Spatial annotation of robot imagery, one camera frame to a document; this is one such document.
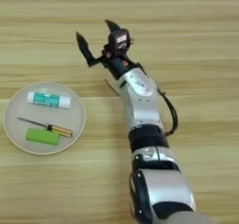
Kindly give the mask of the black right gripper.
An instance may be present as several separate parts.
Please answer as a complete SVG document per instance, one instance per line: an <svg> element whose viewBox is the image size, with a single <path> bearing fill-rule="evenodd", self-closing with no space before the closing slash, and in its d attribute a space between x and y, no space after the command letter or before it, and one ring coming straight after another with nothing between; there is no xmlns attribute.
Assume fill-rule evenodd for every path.
<svg viewBox="0 0 239 224"><path fill-rule="evenodd" d="M105 20L105 23L111 33L116 32L120 27L110 20ZM107 44L104 45L102 50L102 56L95 58L89 50L89 44L86 39L79 33L76 32L77 45L82 55L84 56L87 65L93 67L98 63L102 63L114 79L119 79L127 72L132 69L139 68L140 64L133 62L128 56L127 51L129 46L122 49L113 50L113 48Z"/></svg>

